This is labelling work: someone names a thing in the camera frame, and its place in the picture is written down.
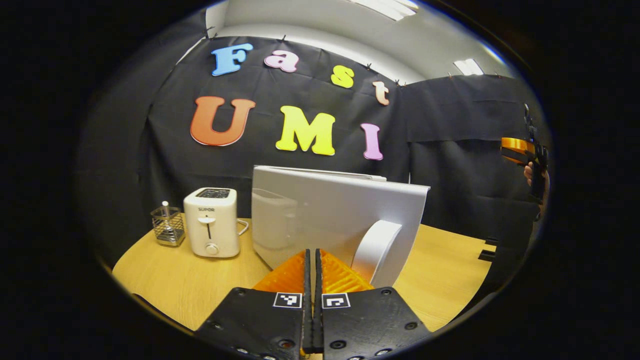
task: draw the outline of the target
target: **ceiling light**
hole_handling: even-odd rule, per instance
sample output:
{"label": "ceiling light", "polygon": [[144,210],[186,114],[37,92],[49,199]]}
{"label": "ceiling light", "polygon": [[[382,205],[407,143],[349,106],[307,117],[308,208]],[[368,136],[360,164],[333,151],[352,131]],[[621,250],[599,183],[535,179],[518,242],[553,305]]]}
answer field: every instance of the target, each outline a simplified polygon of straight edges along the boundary
{"label": "ceiling light", "polygon": [[414,15],[415,11],[409,7],[417,8],[417,5],[409,0],[349,0],[352,3],[366,6],[371,10],[381,13],[395,21],[410,15]]}
{"label": "ceiling light", "polygon": [[484,72],[473,59],[458,60],[453,63],[463,75],[482,75]]}

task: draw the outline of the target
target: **white ceiling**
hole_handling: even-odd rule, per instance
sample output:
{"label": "white ceiling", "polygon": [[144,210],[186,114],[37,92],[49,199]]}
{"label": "white ceiling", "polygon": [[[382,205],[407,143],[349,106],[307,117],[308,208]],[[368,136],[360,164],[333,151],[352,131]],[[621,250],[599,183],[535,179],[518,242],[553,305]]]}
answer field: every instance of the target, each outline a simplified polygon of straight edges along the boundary
{"label": "white ceiling", "polygon": [[[419,5],[415,15],[394,21],[347,0],[228,0],[216,5],[217,11],[207,13],[207,25],[216,26],[210,35],[218,32],[225,36],[231,34],[223,30],[251,29],[248,26],[256,24],[323,31],[371,47],[402,63],[407,68],[403,73],[407,83],[441,78],[449,73],[461,75],[453,62],[468,58],[473,58],[485,74],[520,77],[461,24],[422,3]],[[237,35],[251,34],[245,31]]]}

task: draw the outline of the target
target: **white appliance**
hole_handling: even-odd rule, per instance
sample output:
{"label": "white appliance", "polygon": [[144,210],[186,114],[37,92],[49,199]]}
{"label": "white appliance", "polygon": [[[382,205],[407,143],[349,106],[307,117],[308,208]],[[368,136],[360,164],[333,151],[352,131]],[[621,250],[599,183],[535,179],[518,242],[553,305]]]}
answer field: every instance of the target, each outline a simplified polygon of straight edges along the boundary
{"label": "white appliance", "polygon": [[305,249],[323,249],[373,286],[393,286],[429,189],[364,174],[256,166],[253,248],[271,268]]}
{"label": "white appliance", "polygon": [[236,191],[228,188],[200,188],[184,198],[187,234],[196,255],[238,255],[236,200]]}

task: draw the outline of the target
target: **hand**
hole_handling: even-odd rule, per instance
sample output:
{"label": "hand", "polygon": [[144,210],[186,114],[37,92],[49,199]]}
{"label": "hand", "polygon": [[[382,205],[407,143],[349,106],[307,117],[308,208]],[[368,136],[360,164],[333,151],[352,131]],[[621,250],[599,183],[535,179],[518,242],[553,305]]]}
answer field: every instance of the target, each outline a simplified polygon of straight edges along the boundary
{"label": "hand", "polygon": [[[524,177],[527,178],[527,184],[531,186],[531,176],[533,175],[533,163],[529,162],[528,165],[524,167]],[[542,204],[540,204],[540,215],[545,212],[545,204],[547,203],[547,196],[549,194],[549,172],[545,171],[542,174],[542,177],[545,178],[545,193],[542,196]]]}

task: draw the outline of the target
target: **toaster knob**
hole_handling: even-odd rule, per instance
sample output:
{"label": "toaster knob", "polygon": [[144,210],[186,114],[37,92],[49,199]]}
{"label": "toaster knob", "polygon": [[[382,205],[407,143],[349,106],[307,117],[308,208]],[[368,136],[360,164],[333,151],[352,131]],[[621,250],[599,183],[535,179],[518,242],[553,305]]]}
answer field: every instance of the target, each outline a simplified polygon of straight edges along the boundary
{"label": "toaster knob", "polygon": [[211,255],[215,255],[218,253],[218,247],[216,246],[216,244],[212,243],[208,243],[205,250]]}

